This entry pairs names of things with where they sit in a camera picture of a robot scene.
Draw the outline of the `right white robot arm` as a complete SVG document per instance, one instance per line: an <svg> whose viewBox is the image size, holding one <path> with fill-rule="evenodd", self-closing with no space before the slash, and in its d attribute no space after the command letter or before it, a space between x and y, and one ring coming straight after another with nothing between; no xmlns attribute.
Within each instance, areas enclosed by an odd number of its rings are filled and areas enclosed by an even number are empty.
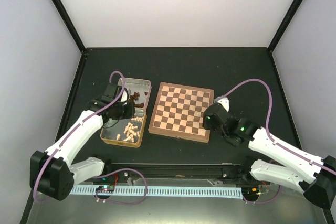
<svg viewBox="0 0 336 224"><path fill-rule="evenodd" d="M250 184L266 181L302 193L306 200L322 209L330 209L335 200L335 158L325 158L300 150L246 118L236 119L221 103L208 107L203 127L216 131L234 147L247 147L268 156L274 163L252 159L238 171L239 179Z"/></svg>

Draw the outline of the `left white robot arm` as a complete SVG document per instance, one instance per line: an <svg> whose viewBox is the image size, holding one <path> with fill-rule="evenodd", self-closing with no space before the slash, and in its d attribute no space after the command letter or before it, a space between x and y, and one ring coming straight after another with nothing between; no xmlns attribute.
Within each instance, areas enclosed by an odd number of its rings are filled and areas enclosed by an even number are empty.
<svg viewBox="0 0 336 224"><path fill-rule="evenodd" d="M108 181L113 174L111 166L99 158L90 157L74 164L73 160L86 142L110 120L130 119L135 115L134 103L124 85L108 84L98 100L89 103L75 124L44 152L35 151L30 158L29 184L33 199L38 194L64 200L74 186L97 177Z"/></svg>

